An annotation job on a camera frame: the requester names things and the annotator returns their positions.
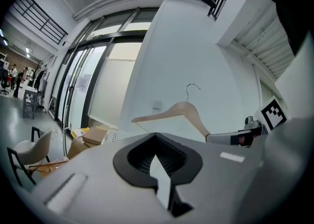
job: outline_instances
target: white label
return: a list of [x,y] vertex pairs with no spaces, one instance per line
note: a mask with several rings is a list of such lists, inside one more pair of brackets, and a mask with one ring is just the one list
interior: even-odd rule
[[222,152],[220,154],[220,157],[225,158],[225,159],[230,159],[230,160],[240,162],[240,163],[242,163],[245,159],[245,157],[234,155],[234,154],[227,153],[227,152]]

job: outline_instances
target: floor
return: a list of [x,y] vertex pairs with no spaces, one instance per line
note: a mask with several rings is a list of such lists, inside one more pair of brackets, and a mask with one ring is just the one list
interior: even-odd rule
[[[35,119],[22,117],[23,95],[24,91],[19,90],[19,98],[12,98],[13,92],[8,95],[1,94],[0,96],[0,165],[7,173],[9,180],[12,183],[17,183],[9,163],[7,147],[15,147],[20,141],[31,139],[31,128],[35,126],[43,131],[53,128],[52,138],[50,143],[50,151],[48,157],[51,161],[63,157],[62,147],[62,131],[56,121],[54,121],[48,113],[36,112]],[[71,140],[67,137],[67,148],[69,148]],[[31,191],[34,187],[23,171],[18,170],[19,178],[23,187]],[[34,172],[32,175],[36,182],[41,180],[39,172]]]

